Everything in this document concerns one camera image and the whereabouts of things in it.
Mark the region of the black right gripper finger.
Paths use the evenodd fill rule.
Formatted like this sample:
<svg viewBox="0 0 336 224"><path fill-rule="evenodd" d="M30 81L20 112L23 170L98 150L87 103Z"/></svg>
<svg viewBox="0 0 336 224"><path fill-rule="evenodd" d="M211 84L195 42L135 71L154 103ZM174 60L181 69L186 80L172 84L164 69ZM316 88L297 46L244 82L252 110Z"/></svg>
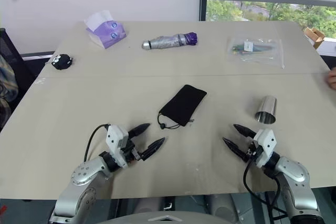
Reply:
<svg viewBox="0 0 336 224"><path fill-rule="evenodd" d="M223 138L223 141L235 155L237 155L242 160L248 160L248 155L244 153L242 150L240 150L239 147L234 142L225 137Z"/></svg>
<svg viewBox="0 0 336 224"><path fill-rule="evenodd" d="M233 126L244 137L254 138L256 135L256 132L240 124L233 124Z"/></svg>

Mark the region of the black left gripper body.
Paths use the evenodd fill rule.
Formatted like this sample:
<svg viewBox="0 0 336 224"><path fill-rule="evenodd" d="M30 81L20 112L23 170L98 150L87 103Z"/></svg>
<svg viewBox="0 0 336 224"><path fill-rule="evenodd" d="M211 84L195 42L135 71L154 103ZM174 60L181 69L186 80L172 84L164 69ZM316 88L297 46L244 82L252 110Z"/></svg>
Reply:
<svg viewBox="0 0 336 224"><path fill-rule="evenodd" d="M125 147L122 148L122 151L127 164L133 161L139 161L143 158L143 154L136 149L131 138L128 138Z"/></svg>

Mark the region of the bystander bare hand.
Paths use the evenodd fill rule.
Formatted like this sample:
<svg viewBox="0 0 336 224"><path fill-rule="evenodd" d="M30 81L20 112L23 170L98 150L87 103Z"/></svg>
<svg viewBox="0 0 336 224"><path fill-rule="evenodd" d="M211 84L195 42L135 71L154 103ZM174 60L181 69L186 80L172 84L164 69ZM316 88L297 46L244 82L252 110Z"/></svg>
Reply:
<svg viewBox="0 0 336 224"><path fill-rule="evenodd" d="M336 67L329 71L326 82L331 89L336 90Z"/></svg>

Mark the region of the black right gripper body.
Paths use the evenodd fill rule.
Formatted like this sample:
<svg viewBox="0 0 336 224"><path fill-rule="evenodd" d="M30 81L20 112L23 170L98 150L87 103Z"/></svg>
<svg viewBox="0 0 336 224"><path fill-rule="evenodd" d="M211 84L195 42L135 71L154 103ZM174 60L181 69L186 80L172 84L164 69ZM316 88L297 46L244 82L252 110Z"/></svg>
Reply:
<svg viewBox="0 0 336 224"><path fill-rule="evenodd" d="M259 144L253 140L249 143L247 152L245 153L244 162L247 163L255 155Z"/></svg>

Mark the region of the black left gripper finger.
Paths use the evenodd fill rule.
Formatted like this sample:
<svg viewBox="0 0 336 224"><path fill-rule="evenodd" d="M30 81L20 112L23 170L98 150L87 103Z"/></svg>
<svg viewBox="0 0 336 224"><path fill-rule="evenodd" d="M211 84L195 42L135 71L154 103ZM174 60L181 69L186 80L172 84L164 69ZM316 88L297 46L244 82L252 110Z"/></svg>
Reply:
<svg viewBox="0 0 336 224"><path fill-rule="evenodd" d="M142 133L144 133L147 128L150 126L151 124L150 123L143 123L143 124L140 124L134 128L132 128L129 132L128 132L128 136L129 138L134 138L136 136L139 136L141 135Z"/></svg>
<svg viewBox="0 0 336 224"><path fill-rule="evenodd" d="M141 153L140 157L143 161L147 160L149 157L151 157L164 143L165 138L158 139L151 143L148 148Z"/></svg>

